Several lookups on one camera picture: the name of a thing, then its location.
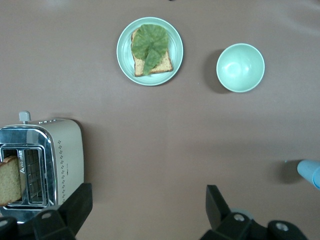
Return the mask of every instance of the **toaster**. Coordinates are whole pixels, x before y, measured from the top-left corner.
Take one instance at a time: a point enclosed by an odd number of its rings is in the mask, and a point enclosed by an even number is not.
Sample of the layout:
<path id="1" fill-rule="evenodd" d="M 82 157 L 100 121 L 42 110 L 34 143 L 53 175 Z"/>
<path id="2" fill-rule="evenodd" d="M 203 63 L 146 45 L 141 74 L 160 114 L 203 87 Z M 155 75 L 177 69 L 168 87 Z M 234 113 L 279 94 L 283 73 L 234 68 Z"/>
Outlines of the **toaster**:
<path id="1" fill-rule="evenodd" d="M 71 119 L 22 122 L 0 128 L 0 161 L 17 156 L 21 199 L 0 207 L 0 213 L 25 223 L 44 208 L 55 208 L 84 182 L 84 153 L 79 125 Z"/>

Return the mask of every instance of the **green lettuce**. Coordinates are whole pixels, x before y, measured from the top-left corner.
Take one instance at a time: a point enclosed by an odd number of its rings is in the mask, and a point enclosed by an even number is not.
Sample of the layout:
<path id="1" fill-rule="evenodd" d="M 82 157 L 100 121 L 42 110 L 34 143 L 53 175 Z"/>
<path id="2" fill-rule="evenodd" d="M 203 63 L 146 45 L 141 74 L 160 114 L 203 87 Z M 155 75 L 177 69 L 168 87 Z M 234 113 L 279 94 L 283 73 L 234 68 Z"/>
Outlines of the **green lettuce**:
<path id="1" fill-rule="evenodd" d="M 143 24 L 137 30 L 131 51 L 137 59 L 144 61 L 143 74 L 161 62 L 168 49 L 169 37 L 165 28 L 155 24 Z"/>

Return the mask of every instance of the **toaster knob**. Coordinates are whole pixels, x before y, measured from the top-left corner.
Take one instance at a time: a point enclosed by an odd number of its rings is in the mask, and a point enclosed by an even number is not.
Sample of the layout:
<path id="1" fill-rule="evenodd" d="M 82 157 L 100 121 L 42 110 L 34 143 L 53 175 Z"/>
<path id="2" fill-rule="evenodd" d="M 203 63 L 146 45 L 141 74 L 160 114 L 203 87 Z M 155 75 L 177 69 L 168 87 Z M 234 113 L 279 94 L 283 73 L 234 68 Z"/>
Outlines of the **toaster knob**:
<path id="1" fill-rule="evenodd" d="M 19 112 L 19 120 L 23 122 L 23 124 L 27 124 L 28 121 L 31 121 L 31 115 L 28 111 L 21 111 Z"/>

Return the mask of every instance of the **sandwich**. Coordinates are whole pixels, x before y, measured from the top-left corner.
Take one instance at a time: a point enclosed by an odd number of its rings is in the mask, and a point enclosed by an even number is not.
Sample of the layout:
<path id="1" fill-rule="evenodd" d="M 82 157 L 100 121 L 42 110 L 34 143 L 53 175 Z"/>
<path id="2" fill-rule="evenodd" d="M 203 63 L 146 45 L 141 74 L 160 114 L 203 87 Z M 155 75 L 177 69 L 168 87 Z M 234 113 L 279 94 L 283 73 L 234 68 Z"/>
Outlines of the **sandwich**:
<path id="1" fill-rule="evenodd" d="M 169 37 L 165 28 L 143 24 L 131 35 L 131 53 L 136 77 L 171 72 Z"/>

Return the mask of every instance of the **light green bowl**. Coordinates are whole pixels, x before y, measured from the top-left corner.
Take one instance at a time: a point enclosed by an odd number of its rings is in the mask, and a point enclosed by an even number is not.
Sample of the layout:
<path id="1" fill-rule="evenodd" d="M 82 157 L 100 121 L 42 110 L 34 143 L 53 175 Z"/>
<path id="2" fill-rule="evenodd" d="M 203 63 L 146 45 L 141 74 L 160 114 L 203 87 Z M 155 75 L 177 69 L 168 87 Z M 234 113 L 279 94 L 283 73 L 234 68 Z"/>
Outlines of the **light green bowl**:
<path id="1" fill-rule="evenodd" d="M 265 61 L 254 46 L 237 43 L 227 47 L 216 64 L 220 83 L 228 90 L 244 93 L 254 89 L 265 73 Z"/>

